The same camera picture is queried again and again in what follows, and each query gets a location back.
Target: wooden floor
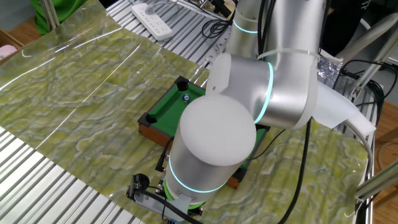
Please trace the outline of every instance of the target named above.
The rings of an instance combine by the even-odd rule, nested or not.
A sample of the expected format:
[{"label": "wooden floor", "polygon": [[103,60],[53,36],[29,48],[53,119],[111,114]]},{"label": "wooden floor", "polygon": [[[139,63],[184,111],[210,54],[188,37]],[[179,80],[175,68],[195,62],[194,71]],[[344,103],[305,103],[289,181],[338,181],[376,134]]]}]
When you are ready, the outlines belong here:
[{"label": "wooden floor", "polygon": [[[34,18],[31,18],[19,26],[15,27],[9,33],[23,44],[29,44],[40,38],[34,25]],[[398,106],[391,103],[385,102],[380,122],[376,130],[376,138],[386,134],[388,131],[398,127]],[[388,165],[391,162],[398,159],[398,145],[388,147],[383,155],[382,161],[384,165]],[[375,161],[375,172],[379,172],[377,159]],[[389,192],[392,192],[395,188],[389,187],[382,191],[376,198],[377,202],[380,198],[386,196]],[[398,199],[395,199],[385,206],[374,211],[375,224],[396,224],[398,223]]]}]

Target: white power strip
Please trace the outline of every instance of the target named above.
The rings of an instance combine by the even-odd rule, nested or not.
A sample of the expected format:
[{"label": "white power strip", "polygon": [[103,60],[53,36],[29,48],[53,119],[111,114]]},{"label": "white power strip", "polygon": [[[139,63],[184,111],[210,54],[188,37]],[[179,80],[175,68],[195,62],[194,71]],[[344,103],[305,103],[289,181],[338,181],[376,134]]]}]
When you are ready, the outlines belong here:
[{"label": "white power strip", "polygon": [[148,15],[145,13],[148,5],[146,3],[132,6],[132,13],[145,26],[156,40],[165,40],[173,36],[171,28],[156,14]]}]

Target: metal rod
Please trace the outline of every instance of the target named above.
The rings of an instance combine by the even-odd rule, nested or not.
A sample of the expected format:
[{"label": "metal rod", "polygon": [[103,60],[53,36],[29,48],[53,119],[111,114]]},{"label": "metal rod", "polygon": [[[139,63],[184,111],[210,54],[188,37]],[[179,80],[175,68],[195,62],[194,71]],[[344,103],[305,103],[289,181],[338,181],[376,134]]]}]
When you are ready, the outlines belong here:
[{"label": "metal rod", "polygon": [[398,160],[361,184],[356,192],[356,198],[363,202],[397,181]]},{"label": "metal rod", "polygon": [[55,11],[52,0],[40,0],[40,5],[43,8],[45,20],[49,25],[50,31],[53,31],[60,25],[57,12]]},{"label": "metal rod", "polygon": [[[390,37],[390,39],[381,49],[381,51],[374,59],[374,61],[379,63],[385,62],[397,47],[398,47],[398,29]],[[371,65],[366,69],[363,75],[361,75],[361,77],[355,83],[354,89],[351,92],[352,98],[358,97],[362,89],[366,86],[366,84],[370,81],[370,79],[372,79],[372,77],[379,70],[380,67],[381,67],[380,65]]]}]

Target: robotic arm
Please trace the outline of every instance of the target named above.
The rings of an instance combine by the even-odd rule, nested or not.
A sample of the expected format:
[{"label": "robotic arm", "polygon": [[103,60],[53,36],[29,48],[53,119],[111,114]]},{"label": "robotic arm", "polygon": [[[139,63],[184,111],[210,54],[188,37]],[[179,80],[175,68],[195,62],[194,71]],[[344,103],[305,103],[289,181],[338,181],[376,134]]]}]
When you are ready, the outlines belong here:
[{"label": "robotic arm", "polygon": [[[206,95],[183,112],[163,187],[188,214],[211,198],[250,155],[255,123],[302,127],[317,102],[317,62],[326,0],[277,0],[266,53],[256,58],[261,0],[240,0],[225,53],[210,70]],[[139,191],[140,183],[132,183]],[[177,222],[185,218],[142,194],[128,197]]]}]

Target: green felt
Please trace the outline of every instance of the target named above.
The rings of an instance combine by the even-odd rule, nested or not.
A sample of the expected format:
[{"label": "green felt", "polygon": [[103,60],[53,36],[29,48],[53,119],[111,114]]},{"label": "green felt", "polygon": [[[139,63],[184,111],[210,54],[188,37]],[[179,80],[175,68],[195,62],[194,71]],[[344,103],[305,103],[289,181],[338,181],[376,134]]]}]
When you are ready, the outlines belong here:
[{"label": "green felt", "polygon": [[205,91],[191,83],[188,83],[186,91],[179,91],[175,85],[165,97],[149,112],[149,116],[156,118],[153,127],[163,131],[169,136],[174,136],[177,131],[181,114],[190,102],[184,102],[182,96],[188,94],[190,102],[203,96]]}]

